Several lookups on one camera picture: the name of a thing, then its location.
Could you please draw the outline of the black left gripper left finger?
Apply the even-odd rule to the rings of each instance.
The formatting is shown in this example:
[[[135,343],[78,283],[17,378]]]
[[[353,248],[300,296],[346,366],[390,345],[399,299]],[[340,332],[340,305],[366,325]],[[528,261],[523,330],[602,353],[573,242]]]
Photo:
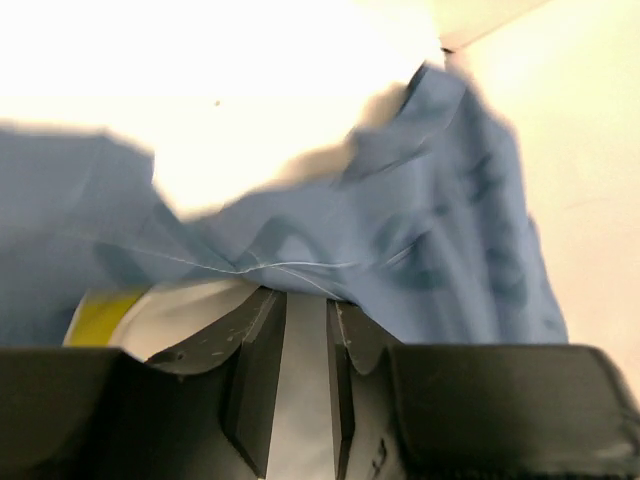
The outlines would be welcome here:
[[[261,479],[286,296],[239,307],[141,362],[116,348],[1,352],[5,479]]]

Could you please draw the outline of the blue cartoon print pillowcase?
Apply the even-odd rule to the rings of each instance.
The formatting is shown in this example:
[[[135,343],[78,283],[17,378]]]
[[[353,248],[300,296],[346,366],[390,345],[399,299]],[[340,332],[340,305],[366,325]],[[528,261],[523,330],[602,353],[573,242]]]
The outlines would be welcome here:
[[[429,66],[344,172],[182,222],[106,135],[1,134],[1,341],[59,344],[90,289],[245,277],[346,300],[407,343],[564,343],[511,132]]]

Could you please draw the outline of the white pillow with yellow edge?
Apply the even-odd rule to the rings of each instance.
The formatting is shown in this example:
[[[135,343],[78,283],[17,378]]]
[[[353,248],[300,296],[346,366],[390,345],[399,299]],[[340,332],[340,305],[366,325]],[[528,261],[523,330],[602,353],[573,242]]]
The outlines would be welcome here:
[[[258,286],[244,280],[89,292],[65,334],[67,347],[119,347],[146,361],[239,307]]]

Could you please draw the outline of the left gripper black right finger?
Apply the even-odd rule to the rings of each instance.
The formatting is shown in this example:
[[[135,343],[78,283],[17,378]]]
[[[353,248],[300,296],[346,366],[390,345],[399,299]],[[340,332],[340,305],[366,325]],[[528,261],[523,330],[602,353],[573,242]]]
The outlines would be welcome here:
[[[639,408],[586,345],[406,345],[329,302],[339,479],[635,479]]]

